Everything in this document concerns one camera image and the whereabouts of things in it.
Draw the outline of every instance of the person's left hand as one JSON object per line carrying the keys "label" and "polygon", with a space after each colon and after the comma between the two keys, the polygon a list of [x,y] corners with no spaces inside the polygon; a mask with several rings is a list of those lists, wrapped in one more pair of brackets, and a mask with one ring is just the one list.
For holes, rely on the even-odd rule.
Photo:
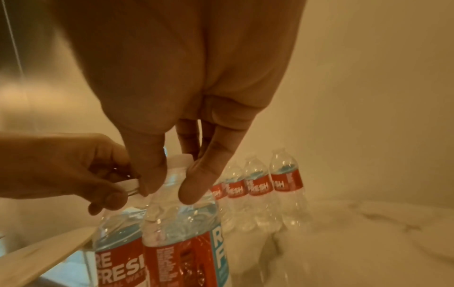
{"label": "person's left hand", "polygon": [[0,197],[75,194],[90,214],[117,210],[128,200],[115,182],[134,177],[126,149],[102,134],[0,133]]}

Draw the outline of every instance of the clear plastic bottle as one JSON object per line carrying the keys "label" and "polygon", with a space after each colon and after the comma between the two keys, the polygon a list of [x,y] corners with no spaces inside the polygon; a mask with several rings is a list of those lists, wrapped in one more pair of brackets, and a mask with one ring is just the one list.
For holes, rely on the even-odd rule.
{"label": "clear plastic bottle", "polygon": [[218,179],[216,183],[210,188],[214,199],[218,203],[219,216],[221,217],[222,231],[226,234],[234,228],[232,220],[232,212],[228,202],[227,192],[225,190],[225,184],[221,179]]}
{"label": "clear plastic bottle", "polygon": [[267,166],[256,155],[246,158],[244,180],[258,227],[266,232],[279,231],[282,227],[279,200],[274,192]]}
{"label": "clear plastic bottle", "polygon": [[235,161],[228,163],[223,178],[235,228],[245,232],[253,230],[257,225],[253,218],[242,168]]}
{"label": "clear plastic bottle", "polygon": [[288,228],[309,229],[311,216],[298,163],[284,148],[276,149],[272,153],[271,179],[279,196],[284,224]]}
{"label": "clear plastic bottle", "polygon": [[192,156],[167,158],[167,178],[153,194],[143,226],[148,287],[231,287],[218,208],[211,192],[193,205],[178,200]]}
{"label": "clear plastic bottle", "polygon": [[[139,186],[131,179],[118,183],[127,192]],[[145,287],[145,262],[140,225],[147,199],[133,195],[121,210],[104,212],[93,235],[99,287]]]}

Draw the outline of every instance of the red label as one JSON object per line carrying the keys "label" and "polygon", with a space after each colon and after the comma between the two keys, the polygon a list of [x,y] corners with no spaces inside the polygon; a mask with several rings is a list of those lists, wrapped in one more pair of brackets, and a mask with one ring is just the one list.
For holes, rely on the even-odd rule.
{"label": "red label", "polygon": [[142,287],[145,262],[142,237],[107,251],[96,252],[99,287]]}
{"label": "red label", "polygon": [[250,195],[258,196],[273,191],[273,185],[268,175],[257,179],[246,180],[247,189]]}
{"label": "red label", "polygon": [[224,188],[222,188],[222,183],[213,185],[212,188],[210,188],[211,192],[213,193],[213,196],[216,200],[219,200],[221,198],[224,198],[227,196],[227,192],[225,191]]}
{"label": "red label", "polygon": [[303,188],[303,181],[299,170],[287,174],[272,174],[274,189],[277,191],[296,191]]}
{"label": "red label", "polygon": [[148,287],[223,287],[229,278],[221,226],[161,247],[145,246]]}
{"label": "red label", "polygon": [[229,198],[238,198],[247,195],[247,189],[242,180],[236,183],[226,183],[225,186]]}

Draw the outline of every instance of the beige wall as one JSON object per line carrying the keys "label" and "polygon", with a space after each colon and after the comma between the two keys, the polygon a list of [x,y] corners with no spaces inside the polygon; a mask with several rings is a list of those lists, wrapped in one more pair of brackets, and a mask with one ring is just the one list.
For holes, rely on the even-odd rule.
{"label": "beige wall", "polygon": [[[452,11],[451,0],[309,1],[282,85],[236,158],[255,150],[268,161],[271,149],[286,146],[314,200],[454,207]],[[66,43],[59,37],[52,47],[51,71],[27,75],[24,91],[0,75],[3,129],[30,129],[25,92],[40,130],[102,132],[120,141]],[[173,132],[166,145],[169,154],[179,152]],[[86,208],[49,202],[71,205],[72,214]],[[43,212],[34,206],[20,204],[26,225]]]}

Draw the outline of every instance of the hand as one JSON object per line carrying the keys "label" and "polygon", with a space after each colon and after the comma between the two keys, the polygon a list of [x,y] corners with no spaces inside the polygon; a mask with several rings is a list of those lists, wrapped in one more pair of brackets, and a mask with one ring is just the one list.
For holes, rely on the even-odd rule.
{"label": "hand", "polygon": [[133,176],[125,148],[101,134],[44,136],[0,133],[0,197],[44,198],[75,194],[90,214],[124,206],[114,183]]}
{"label": "hand", "polygon": [[[221,175],[287,68],[304,0],[53,0],[144,193],[166,177],[164,135],[198,160],[179,197],[197,201]],[[202,143],[197,120],[201,120]]]}

